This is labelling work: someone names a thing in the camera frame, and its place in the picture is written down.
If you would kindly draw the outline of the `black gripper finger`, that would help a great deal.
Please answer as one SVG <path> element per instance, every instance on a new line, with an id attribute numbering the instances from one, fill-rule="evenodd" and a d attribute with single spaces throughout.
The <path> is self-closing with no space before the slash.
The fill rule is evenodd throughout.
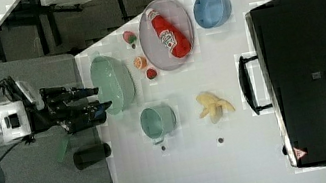
<path id="1" fill-rule="evenodd" d="M 98 88 L 82 88 L 82 89 L 77 89 L 76 91 L 73 92 L 73 97 L 74 99 L 83 99 L 85 97 L 89 96 L 94 96 L 97 95 L 99 92 Z"/>
<path id="2" fill-rule="evenodd" d="M 111 101 L 106 101 L 106 103 L 97 104 L 95 106 L 89 106 L 87 110 L 88 120 L 97 121 L 102 120 L 102 118 L 106 118 L 107 110 L 109 107 L 111 107 L 111 105 Z"/>

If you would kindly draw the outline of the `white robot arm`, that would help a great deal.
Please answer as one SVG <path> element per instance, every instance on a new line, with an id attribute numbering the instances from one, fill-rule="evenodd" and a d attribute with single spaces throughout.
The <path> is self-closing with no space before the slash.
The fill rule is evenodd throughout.
<path id="1" fill-rule="evenodd" d="M 42 88 L 40 101 L 23 99 L 0 103 L 0 147 L 33 142 L 40 132 L 61 126 L 68 134 L 103 124 L 107 119 L 109 101 L 80 102 L 97 95 L 96 88 Z"/>

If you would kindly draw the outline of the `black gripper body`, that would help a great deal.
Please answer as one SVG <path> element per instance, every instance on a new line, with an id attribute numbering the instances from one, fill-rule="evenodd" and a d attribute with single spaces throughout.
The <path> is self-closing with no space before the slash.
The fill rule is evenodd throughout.
<path id="1" fill-rule="evenodd" d="M 42 88 L 39 90 L 41 99 L 44 102 L 42 110 L 36 109 L 33 104 L 30 104 L 26 99 L 26 106 L 30 129 L 32 134 L 46 132 L 53 126 L 61 126 L 68 134 L 80 132 L 86 128 L 90 128 L 93 123 L 89 121 L 88 107 L 86 103 L 78 106 L 70 106 L 72 101 L 77 102 L 81 99 L 74 99 L 73 92 L 80 88 L 71 87 L 53 87 Z"/>

